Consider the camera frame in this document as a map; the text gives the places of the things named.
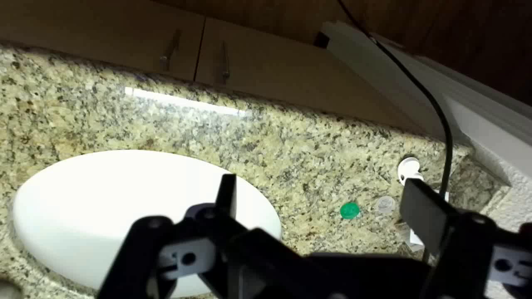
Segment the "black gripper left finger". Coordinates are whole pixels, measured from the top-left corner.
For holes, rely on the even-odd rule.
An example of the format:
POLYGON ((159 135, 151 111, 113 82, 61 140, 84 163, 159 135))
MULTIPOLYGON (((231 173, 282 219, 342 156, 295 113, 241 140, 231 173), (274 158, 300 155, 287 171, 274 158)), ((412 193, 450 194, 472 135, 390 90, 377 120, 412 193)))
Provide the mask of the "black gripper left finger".
POLYGON ((236 176, 222 175, 216 199, 191 206, 179 223, 136 219, 98 291, 98 299, 169 299, 197 278, 219 299, 282 299, 299 289, 299 256, 262 229, 234 219, 236 176))

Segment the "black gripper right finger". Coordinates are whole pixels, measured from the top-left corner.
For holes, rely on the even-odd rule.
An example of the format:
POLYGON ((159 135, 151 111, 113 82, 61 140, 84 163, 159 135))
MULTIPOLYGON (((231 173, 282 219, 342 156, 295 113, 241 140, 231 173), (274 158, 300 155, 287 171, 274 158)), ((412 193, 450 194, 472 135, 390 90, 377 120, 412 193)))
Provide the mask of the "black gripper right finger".
POLYGON ((490 281, 532 299, 532 239, 475 211, 457 209, 420 180, 407 180, 400 216, 437 258, 422 299, 485 299, 490 281))

